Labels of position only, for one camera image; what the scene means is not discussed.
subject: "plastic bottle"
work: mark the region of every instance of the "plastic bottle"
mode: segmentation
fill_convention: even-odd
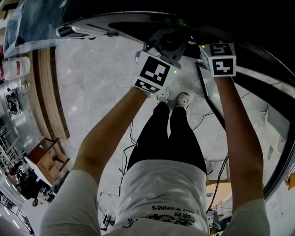
[[[31,62],[28,57],[12,58],[4,62],[0,68],[0,78],[12,80],[30,72]]]

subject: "black and white fiducial marker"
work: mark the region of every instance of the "black and white fiducial marker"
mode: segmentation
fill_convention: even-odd
[[[233,43],[200,45],[201,57],[213,77],[236,76],[236,54]]]
[[[178,68],[171,64],[141,51],[134,73],[133,84],[140,89],[155,94],[174,80],[177,71]]]

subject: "white sneaker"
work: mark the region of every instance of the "white sneaker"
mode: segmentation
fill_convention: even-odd
[[[176,107],[183,107],[185,110],[189,107],[189,95],[187,93],[182,93],[178,100]]]
[[[169,98],[169,89],[168,87],[166,87],[157,94],[157,104],[161,102],[168,104],[168,98]]]

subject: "cable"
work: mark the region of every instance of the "cable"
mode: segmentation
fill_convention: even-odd
[[[250,92],[247,92],[245,95],[243,95],[242,97],[240,97],[240,99],[242,99],[243,97],[246,97]]]
[[[222,174],[222,172],[223,172],[223,170],[224,170],[224,167],[225,167],[225,164],[226,164],[228,158],[229,158],[229,156],[226,155],[226,158],[224,159],[224,161],[223,161],[223,163],[222,163],[222,166],[221,166],[220,172],[219,172],[219,174],[218,174],[217,182],[216,182],[215,192],[214,192],[214,195],[213,195],[213,198],[212,198],[211,204],[210,204],[210,206],[208,207],[206,213],[208,213],[208,211],[211,209],[211,207],[212,207],[212,205],[213,205],[214,198],[215,198],[215,195],[216,195],[216,193],[217,193],[217,189],[218,189],[218,185],[219,185],[220,177],[221,177],[221,174]]]
[[[105,193],[105,192],[100,192],[100,196],[101,196],[101,194],[106,194],[108,197],[112,197],[112,196],[114,196],[114,197],[119,197],[118,195],[115,195],[115,194],[108,194],[108,193]]]
[[[217,206],[216,208],[222,208],[222,209],[232,210],[232,208],[227,208],[227,207],[223,207],[223,206]]]
[[[121,172],[121,182],[120,182],[120,186],[119,186],[119,196],[121,195],[121,186],[122,186],[124,175],[126,174],[126,167],[127,167],[127,162],[128,162],[127,155],[126,155],[125,151],[127,151],[129,148],[132,148],[134,146],[138,146],[137,141],[134,139],[134,137],[132,135],[132,130],[133,130],[133,121],[130,124],[130,131],[129,131],[129,136],[130,136],[130,140],[131,140],[132,145],[124,149],[123,155],[122,155],[122,169],[119,168],[119,171]]]
[[[195,43],[196,43],[196,45],[198,46],[198,49],[200,50],[200,46],[199,46],[199,44],[197,43],[197,41],[195,40],[195,38],[193,37],[193,36],[191,36],[191,38],[195,41]]]
[[[207,113],[207,114],[203,115],[201,122],[200,122],[196,127],[194,127],[193,131],[194,131],[196,128],[198,128],[198,127],[202,124],[202,122],[203,122],[205,116],[209,116],[209,115],[212,115],[212,114],[214,114],[214,113],[212,112],[212,113]]]
[[[279,83],[281,83],[281,82],[278,82],[278,83],[270,83],[269,85],[276,85],[276,84],[279,84]]]
[[[206,174],[207,174],[207,175],[210,175],[213,171],[214,171],[214,170],[211,170],[209,174],[207,174],[207,173],[206,173]]]
[[[129,147],[127,147],[127,148],[125,148],[124,149],[124,151],[123,151],[123,156],[122,156],[122,170],[120,170],[121,171],[121,182],[120,182],[120,186],[119,186],[119,196],[121,195],[121,186],[122,186],[122,182],[123,182],[123,178],[124,178],[124,175],[126,174],[126,166],[127,166],[127,155],[126,155],[126,153],[125,153],[125,151],[127,150],[127,149],[129,149],[129,148],[132,148],[132,147],[134,147],[134,146],[136,146],[135,144],[133,144],[133,145],[131,145],[131,146],[129,146]],[[125,155],[125,167],[124,167],[124,171],[123,171],[123,165],[124,165],[124,155]]]

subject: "leg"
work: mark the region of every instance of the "leg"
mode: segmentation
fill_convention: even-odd
[[[171,135],[168,139],[171,160],[189,163],[207,173],[197,138],[188,124],[186,111],[177,107],[170,117]]]
[[[144,126],[129,158],[127,169],[136,162],[146,159],[163,159],[163,152],[168,140],[167,125],[169,107],[164,102],[153,110],[153,115]]]

